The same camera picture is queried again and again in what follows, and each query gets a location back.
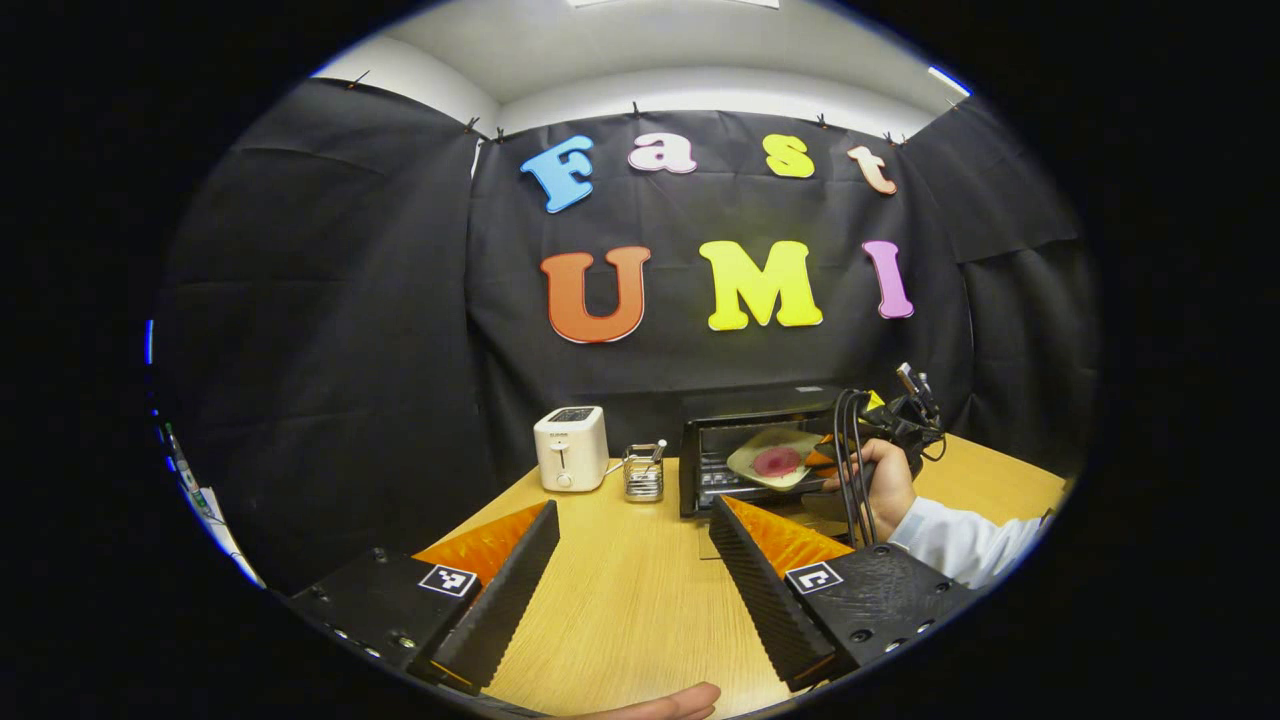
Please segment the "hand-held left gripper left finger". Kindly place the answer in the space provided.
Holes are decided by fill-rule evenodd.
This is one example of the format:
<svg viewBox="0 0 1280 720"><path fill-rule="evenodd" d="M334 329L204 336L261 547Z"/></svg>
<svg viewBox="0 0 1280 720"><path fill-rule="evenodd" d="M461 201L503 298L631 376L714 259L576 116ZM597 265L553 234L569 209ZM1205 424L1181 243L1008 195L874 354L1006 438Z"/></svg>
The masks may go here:
<svg viewBox="0 0 1280 720"><path fill-rule="evenodd" d="M284 601L393 673L476 696L559 541L558 506L545 500L415 555L367 550Z"/></svg>

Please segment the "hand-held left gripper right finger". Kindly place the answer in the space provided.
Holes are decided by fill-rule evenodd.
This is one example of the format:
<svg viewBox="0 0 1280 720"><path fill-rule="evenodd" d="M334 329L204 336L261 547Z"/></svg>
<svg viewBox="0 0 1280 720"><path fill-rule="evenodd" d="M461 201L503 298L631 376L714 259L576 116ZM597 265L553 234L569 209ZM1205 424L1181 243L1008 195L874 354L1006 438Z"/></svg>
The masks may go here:
<svg viewBox="0 0 1280 720"><path fill-rule="evenodd" d="M735 498L713 501L709 534L791 691L886 662L979 596L897 546L854 550Z"/></svg>

